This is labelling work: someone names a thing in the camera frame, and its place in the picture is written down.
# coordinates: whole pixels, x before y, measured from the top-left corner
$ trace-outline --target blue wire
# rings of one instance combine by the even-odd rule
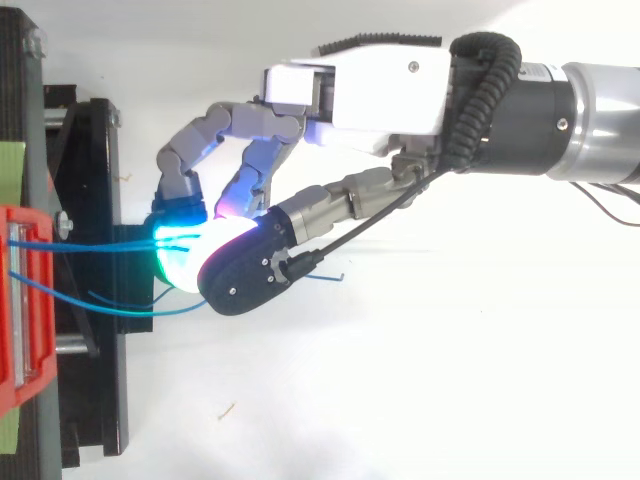
[[[305,277],[310,278],[312,280],[327,280],[329,282],[341,282],[344,280],[344,273],[339,277],[324,277],[322,275],[305,275]]]
[[[177,250],[180,252],[188,252],[186,247],[177,247],[171,245],[133,245],[127,246],[126,244],[112,245],[76,245],[69,243],[41,243],[41,242],[16,242],[9,240],[10,247],[26,248],[29,250],[36,250],[40,252],[53,252],[53,253],[126,253],[126,252],[146,252],[155,250]]]
[[[173,290],[175,287],[169,287],[167,288],[164,292],[162,292],[160,295],[158,295],[153,302],[151,302],[149,305],[138,305],[135,303],[123,303],[123,302],[114,302],[113,300],[109,300],[108,298],[105,298],[101,295],[98,295],[95,292],[92,292],[91,290],[89,290],[89,292],[87,292],[90,296],[92,296],[93,298],[95,298],[96,300],[100,300],[101,302],[106,303],[107,305],[113,305],[114,307],[121,307],[121,308],[151,308],[153,307],[156,303],[158,303],[167,293],[169,293],[171,290]]]
[[[82,252],[102,252],[102,253],[122,253],[122,252],[140,252],[149,250],[177,250],[181,252],[188,252],[186,247],[180,247],[175,245],[158,245],[159,242],[170,242],[174,240],[181,240],[185,238],[199,238],[199,234],[178,235],[175,237],[166,237],[148,239],[148,240],[136,240],[133,242],[121,242],[111,243],[103,245],[78,245],[73,243],[42,243],[42,242],[17,242],[9,240],[9,246],[27,248],[29,250],[38,250],[54,253],[82,253]]]
[[[191,307],[183,308],[180,310],[166,310],[160,312],[129,312],[127,310],[116,310],[114,308],[101,307],[100,305],[94,305],[92,303],[83,302],[82,300],[78,300],[77,298],[70,297],[65,295],[64,293],[56,292],[44,285],[41,285],[33,280],[28,279],[27,277],[23,277],[22,275],[9,271],[9,276],[15,278],[16,280],[20,280],[25,285],[29,285],[32,288],[40,290],[41,292],[47,293],[56,297],[59,300],[64,302],[71,303],[73,305],[77,305],[80,308],[84,308],[86,310],[91,310],[92,312],[104,313],[106,315],[117,315],[119,317],[133,317],[133,318],[147,318],[147,317],[166,317],[170,315],[179,315],[181,313],[192,312],[207,303],[206,300],[198,303],[197,305],[193,305]]]

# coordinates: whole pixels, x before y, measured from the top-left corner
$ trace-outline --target cable connector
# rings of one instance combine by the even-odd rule
[[[284,276],[293,283],[313,272],[318,264],[324,260],[324,255],[320,250],[304,252],[287,262]]]

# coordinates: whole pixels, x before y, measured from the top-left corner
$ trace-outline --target black metal bracket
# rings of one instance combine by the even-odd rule
[[[55,192],[74,223],[66,241],[105,244],[150,238],[142,225],[119,225],[114,106],[106,99],[77,103],[72,86],[46,86],[44,93],[45,105],[66,109],[61,126],[47,129]],[[88,295],[93,291],[115,302],[147,305],[153,298],[153,262],[152,253],[65,255],[56,263],[55,286],[89,303],[96,303]],[[153,330],[152,317],[133,320],[56,301],[56,332],[82,333],[89,353],[58,355],[65,468],[79,466],[79,447],[102,445],[105,456],[120,455],[127,447],[124,335]]]

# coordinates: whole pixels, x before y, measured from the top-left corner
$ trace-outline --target red plastic frame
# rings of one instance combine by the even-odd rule
[[[22,387],[15,387],[9,301],[8,223],[27,225],[29,242],[52,241],[52,222],[46,213],[29,208],[0,206],[0,417],[40,393],[57,374],[53,297],[30,288],[29,353],[34,373],[25,380]],[[34,282],[53,288],[51,253],[28,251],[27,271]]]

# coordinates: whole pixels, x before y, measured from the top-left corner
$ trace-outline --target green tape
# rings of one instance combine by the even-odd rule
[[[9,410],[0,418],[0,455],[15,455],[18,449],[20,409]]]
[[[24,142],[0,142],[0,205],[20,205]]]
[[[0,142],[0,205],[20,205],[24,150],[23,142]],[[19,408],[0,417],[0,454],[15,455],[19,427]]]

